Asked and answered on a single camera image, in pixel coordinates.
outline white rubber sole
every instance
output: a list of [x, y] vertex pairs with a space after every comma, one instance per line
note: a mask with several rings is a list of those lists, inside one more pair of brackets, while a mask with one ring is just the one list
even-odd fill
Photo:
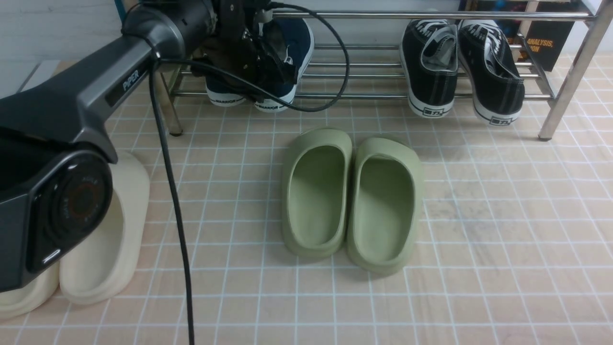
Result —
[[208, 85], [207, 95], [211, 103], [218, 107], [234, 107], [245, 101], [245, 97], [235, 93], [217, 93], [211, 91]]
[[[309, 47], [308, 53], [305, 56], [305, 61], [302, 63], [302, 66], [298, 70], [298, 83], [302, 79], [302, 76], [304, 75], [308, 67], [308, 64], [311, 63], [311, 59], [313, 57], [313, 51], [315, 50], [315, 38], [313, 36], [313, 30], [308, 25], [308, 23], [305, 22], [305, 24], [306, 24], [306, 27], [308, 28], [308, 33], [311, 36], [311, 47]], [[296, 97], [297, 89], [298, 89], [298, 85], [294, 85], [294, 87], [288, 94], [281, 96], [279, 98], [281, 98], [283, 101], [289, 104], [292, 104], [294, 102], [294, 98]], [[272, 99], [265, 99], [263, 102], [255, 102], [255, 106], [257, 110], [261, 112], [268, 112], [268, 113], [281, 112], [287, 109], [286, 106], [279, 104], [273, 101]]]
[[423, 118], [440, 118], [447, 115], [451, 108], [454, 106], [454, 100], [452, 99], [451, 103], [443, 104], [442, 106], [434, 106], [431, 104], [427, 104], [425, 102], [420, 101], [417, 96], [413, 93], [411, 89], [411, 78], [409, 76], [409, 69], [406, 67], [405, 61], [405, 52], [402, 47], [402, 40], [400, 41], [400, 63], [402, 64], [402, 69], [405, 72], [406, 84], [408, 86], [408, 100], [409, 107], [411, 110], [420, 117]]
[[489, 125], [500, 127], [509, 126], [510, 124], [515, 122], [515, 120], [519, 118], [519, 114], [522, 112], [521, 109], [513, 114], [498, 114], [496, 112], [486, 109], [483, 104], [479, 102], [479, 98], [477, 98], [477, 90], [474, 87], [473, 76], [472, 74], [470, 74], [470, 69], [468, 68], [468, 63], [466, 63], [466, 59], [464, 58], [464, 55], [461, 51], [458, 55], [460, 57], [460, 64], [468, 75], [468, 78], [470, 79], [470, 85], [473, 88], [473, 107], [477, 118], [479, 118], [485, 123], [488, 123]]

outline wall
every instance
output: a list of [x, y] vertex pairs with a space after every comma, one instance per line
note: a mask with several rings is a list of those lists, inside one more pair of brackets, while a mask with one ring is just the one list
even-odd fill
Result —
[[[600, 0], [590, 0], [595, 4]], [[459, 0], [288, 0], [311, 9], [455, 10]], [[333, 42], [327, 29], [313, 23], [318, 42]], [[347, 43], [397, 43], [403, 20], [337, 20], [332, 24]], [[119, 36], [112, 0], [0, 0], [0, 60], [40, 61], [81, 58]], [[585, 34], [577, 23], [565, 47], [576, 50]], [[613, 51], [613, 29], [601, 47]]]

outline sole logo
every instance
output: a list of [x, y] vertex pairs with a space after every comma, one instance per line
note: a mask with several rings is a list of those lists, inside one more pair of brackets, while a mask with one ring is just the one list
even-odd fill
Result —
[[493, 125], [493, 126], [508, 126], [512, 122], [513, 122], [513, 119], [510, 119], [510, 118], [492, 117], [492, 119], [490, 120], [490, 125]]
[[244, 98], [241, 98], [241, 99], [233, 99], [233, 100], [231, 100], [231, 101], [220, 101], [220, 100], [216, 99], [216, 100], [215, 100], [215, 103], [220, 103], [220, 104], [233, 104], [233, 103], [240, 102], [240, 101], [242, 101], [243, 99], [244, 99]]
[[428, 117], [441, 117], [445, 115], [445, 109], [424, 108], [423, 115]]

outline sneaker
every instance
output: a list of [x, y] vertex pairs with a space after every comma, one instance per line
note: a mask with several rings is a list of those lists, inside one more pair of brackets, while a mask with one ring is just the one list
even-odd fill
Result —
[[510, 125], [522, 110], [525, 87], [502, 30], [493, 20], [463, 20], [459, 39], [477, 116], [490, 125]]
[[[194, 61], [213, 64], [209, 58], [195, 58]], [[207, 73], [199, 68], [191, 68], [194, 77], [205, 77], [207, 95], [211, 103], [219, 107], [233, 107], [245, 101], [245, 97], [235, 93], [222, 77]]]
[[446, 20], [411, 20], [400, 44], [409, 107], [421, 117], [443, 117], [454, 104], [458, 77], [457, 27]]
[[[273, 24], [278, 25], [283, 34], [283, 39], [287, 46], [286, 56], [282, 56], [285, 63], [293, 64], [298, 67], [298, 81], [302, 78], [315, 49], [315, 40], [313, 39], [313, 31], [304, 19], [274, 19], [271, 23], [264, 25], [264, 35], [266, 35], [267, 26]], [[265, 87], [271, 94], [281, 98], [287, 103], [294, 102], [296, 89], [298, 85], [293, 83], [274, 83]], [[272, 99], [264, 97], [255, 102], [256, 108], [262, 112], [279, 112], [287, 109]]]

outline black cable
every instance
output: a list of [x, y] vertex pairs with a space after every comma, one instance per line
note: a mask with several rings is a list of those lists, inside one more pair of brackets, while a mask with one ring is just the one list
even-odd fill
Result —
[[161, 111], [159, 110], [158, 95], [155, 90], [155, 73], [158, 69], [159, 62], [155, 61], [150, 69], [149, 74], [149, 94], [151, 96], [151, 105], [153, 106], [153, 114], [158, 126], [159, 142], [162, 147], [162, 155], [164, 156], [164, 166], [166, 167], [166, 175], [168, 176], [168, 184], [170, 185], [170, 194], [172, 195], [172, 203], [175, 208], [175, 216], [177, 218], [177, 232], [179, 234], [179, 244], [181, 246], [181, 256], [183, 257], [183, 271], [185, 272], [185, 299], [186, 309], [188, 312], [188, 339], [189, 345], [195, 345], [196, 336], [194, 334], [194, 306], [192, 303], [192, 287], [191, 273], [189, 272], [189, 255], [188, 247], [185, 241], [185, 230], [183, 229], [183, 217], [181, 216], [181, 205], [179, 203], [179, 195], [177, 193], [177, 185], [175, 184], [175, 176], [172, 172], [172, 164], [170, 163], [170, 153], [168, 151], [168, 142], [166, 140], [166, 130], [164, 122], [162, 122]]
[[[168, 147], [168, 142], [166, 139], [166, 131], [165, 131], [165, 127], [164, 127], [164, 122], [162, 121], [162, 115], [161, 115], [161, 111], [159, 109], [160, 105], [159, 105], [159, 100], [158, 100], [158, 96], [155, 90], [155, 73], [158, 69], [158, 67], [161, 64], [165, 64], [165, 63], [170, 63], [170, 64], [188, 64], [190, 66], [197, 66], [197, 67], [201, 67], [204, 68], [206, 70], [209, 70], [211, 72], [214, 72], [218, 75], [221, 76], [226, 76], [228, 78], [234, 79], [244, 85], [247, 85], [249, 87], [251, 87], [253, 90], [258, 91], [260, 93], [263, 93], [265, 95], [267, 95], [268, 97], [270, 97], [272, 100], [290, 108], [290, 109], [294, 109], [297, 111], [303, 111], [303, 112], [319, 112], [322, 110], [326, 110], [329, 107], [333, 106], [343, 95], [343, 93], [345, 92], [345, 89], [347, 87], [347, 83], [349, 81], [349, 53], [347, 51], [347, 48], [345, 47], [345, 43], [343, 42], [343, 40], [341, 39], [341, 37], [338, 35], [338, 33], [336, 32], [336, 30], [334, 30], [334, 28], [332, 27], [332, 25], [330, 25], [330, 23], [328, 23], [325, 19], [323, 19], [320, 15], [318, 15], [317, 13], [308, 10], [304, 7], [300, 7], [300, 6], [295, 6], [295, 5], [285, 5], [285, 4], [280, 4], [277, 2], [271, 2], [271, 9], [272, 8], [290, 8], [290, 9], [296, 9], [296, 10], [301, 10], [304, 12], [309, 13], [310, 15], [312, 15], [314, 18], [317, 18], [319, 21], [321, 21], [326, 27], [328, 27], [328, 29], [330, 29], [330, 31], [332, 32], [332, 34], [334, 35], [334, 37], [336, 37], [338, 43], [341, 46], [341, 49], [343, 50], [343, 53], [345, 55], [345, 61], [346, 61], [346, 70], [345, 70], [345, 79], [343, 81], [343, 84], [340, 88], [340, 91], [338, 92], [338, 94], [336, 95], [336, 97], [334, 97], [330, 102], [328, 102], [326, 105], [321, 106], [321, 107], [317, 107], [317, 108], [302, 108], [302, 107], [297, 107], [297, 106], [293, 106], [292, 104], [289, 104], [285, 101], [283, 101], [282, 99], [280, 99], [279, 97], [267, 92], [266, 90], [263, 90], [262, 88], [258, 87], [257, 85], [254, 85], [240, 77], [237, 77], [231, 73], [228, 73], [226, 71], [223, 71], [222, 69], [216, 68], [212, 65], [209, 64], [205, 64], [205, 63], [200, 63], [198, 61], [193, 61], [193, 60], [183, 60], [183, 59], [158, 59], [156, 58], [156, 56], [154, 55], [154, 63], [150, 68], [150, 75], [149, 75], [149, 94], [151, 97], [151, 104], [153, 106], [153, 114], [155, 116], [155, 120], [156, 120], [156, 125], [158, 127], [158, 134], [159, 134], [159, 141], [160, 141], [160, 146], [162, 148], [162, 156], [164, 157], [164, 166], [166, 167], [166, 174], [168, 176], [168, 183], [169, 183], [169, 187], [170, 187], [170, 194], [172, 195], [172, 202], [173, 202], [173, 206], [175, 209], [175, 216], [177, 218], [177, 232], [179, 235], [179, 243], [180, 243], [180, 247], [181, 247], [181, 256], [183, 259], [183, 271], [185, 274], [185, 293], [186, 293], [186, 309], [187, 309], [187, 315], [188, 315], [188, 341], [189, 341], [189, 345], [195, 345], [196, 343], [196, 336], [195, 336], [195, 332], [194, 332], [194, 306], [193, 306], [193, 300], [192, 300], [192, 285], [191, 285], [191, 272], [190, 272], [190, 268], [189, 268], [189, 255], [188, 255], [188, 249], [187, 249], [187, 243], [186, 243], [186, 239], [185, 239], [185, 229], [183, 228], [183, 216], [181, 215], [181, 205], [179, 202], [179, 196], [178, 196], [178, 192], [177, 192], [177, 185], [175, 182], [175, 177], [174, 177], [174, 173], [172, 172], [172, 164], [171, 164], [171, 160], [170, 160], [170, 152], [169, 152], [169, 147]], [[132, 12], [132, 10], [134, 8], [136, 8], [138, 6], [132, 6], [127, 12], [126, 12], [126, 16], [124, 17], [124, 22], [122, 22], [121, 25], [121, 31], [124, 35], [128, 35], [128, 36], [135, 36], [132, 35], [130, 33], [125, 33], [124, 32], [124, 23], [126, 18], [128, 17], [128, 15]], [[144, 39], [145, 41], [147, 41], [147, 43], [149, 43], [149, 45], [151, 45], [151, 43], [145, 38], [145, 37], [140, 37], [142, 39]]]

